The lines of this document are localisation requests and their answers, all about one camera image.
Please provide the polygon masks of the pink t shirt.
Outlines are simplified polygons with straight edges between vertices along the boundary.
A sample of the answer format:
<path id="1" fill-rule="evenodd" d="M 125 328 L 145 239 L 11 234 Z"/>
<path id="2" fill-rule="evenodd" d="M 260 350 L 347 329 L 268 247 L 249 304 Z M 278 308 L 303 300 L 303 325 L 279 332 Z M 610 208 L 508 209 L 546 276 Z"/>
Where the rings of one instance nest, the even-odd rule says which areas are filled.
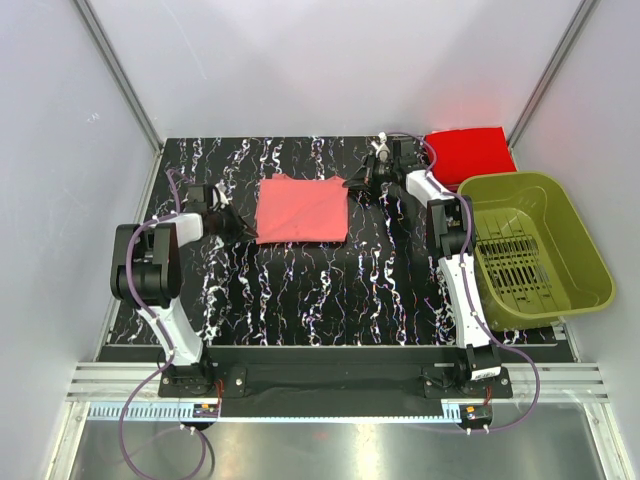
<path id="1" fill-rule="evenodd" d="M 348 233 L 348 189 L 338 176 L 293 179 L 275 174 L 259 183 L 259 244 L 343 242 Z"/>

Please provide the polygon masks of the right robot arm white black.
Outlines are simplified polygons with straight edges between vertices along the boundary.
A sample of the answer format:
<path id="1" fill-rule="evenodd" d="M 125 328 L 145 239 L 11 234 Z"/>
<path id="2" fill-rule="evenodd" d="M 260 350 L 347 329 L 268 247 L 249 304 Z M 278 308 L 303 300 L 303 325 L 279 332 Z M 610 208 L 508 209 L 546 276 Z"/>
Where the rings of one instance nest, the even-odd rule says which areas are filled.
<path id="1" fill-rule="evenodd" d="M 362 166 L 344 186 L 368 191 L 384 183 L 402 187 L 426 209 L 427 249 L 437 262 L 449 294 L 456 326 L 458 358 L 443 389 L 463 396 L 488 398 L 500 383 L 502 363 L 481 306 L 475 276 L 475 224 L 471 200 L 449 190 L 436 179 L 436 152 L 420 140 L 427 156 L 418 158 L 417 137 L 387 135 L 370 141 Z"/>

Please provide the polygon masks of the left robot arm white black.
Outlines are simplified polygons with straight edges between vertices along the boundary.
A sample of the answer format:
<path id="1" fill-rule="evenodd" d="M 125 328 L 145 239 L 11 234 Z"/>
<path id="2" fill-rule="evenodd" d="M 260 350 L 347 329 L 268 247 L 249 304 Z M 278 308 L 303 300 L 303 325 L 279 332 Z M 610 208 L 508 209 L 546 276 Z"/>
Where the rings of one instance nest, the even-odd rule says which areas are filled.
<path id="1" fill-rule="evenodd" d="M 220 185 L 192 185 L 176 211 L 116 228 L 111 292 L 132 308 L 159 340 L 165 357 L 157 365 L 163 396 L 204 397 L 223 391 L 223 379 L 216 373 L 203 339 L 192 328 L 180 298 L 180 249 L 208 237 L 224 246 L 257 237 Z"/>

